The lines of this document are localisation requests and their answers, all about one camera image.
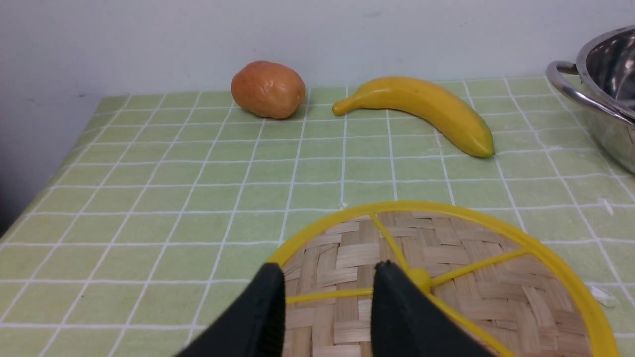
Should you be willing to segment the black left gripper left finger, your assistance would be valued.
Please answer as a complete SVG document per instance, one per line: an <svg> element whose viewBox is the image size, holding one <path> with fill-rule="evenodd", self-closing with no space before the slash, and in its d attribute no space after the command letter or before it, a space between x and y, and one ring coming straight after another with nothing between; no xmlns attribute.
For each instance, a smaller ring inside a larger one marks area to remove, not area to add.
<svg viewBox="0 0 635 357"><path fill-rule="evenodd" d="M178 357L281 357L285 332L284 275L265 263L247 287Z"/></svg>

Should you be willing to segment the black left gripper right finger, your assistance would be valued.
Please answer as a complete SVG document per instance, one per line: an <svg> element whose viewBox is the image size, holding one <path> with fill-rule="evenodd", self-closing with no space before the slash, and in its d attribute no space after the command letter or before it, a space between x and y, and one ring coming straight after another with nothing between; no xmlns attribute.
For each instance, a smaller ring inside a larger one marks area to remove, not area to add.
<svg viewBox="0 0 635 357"><path fill-rule="evenodd" d="M375 265L371 309L375 357L492 357L390 261Z"/></svg>

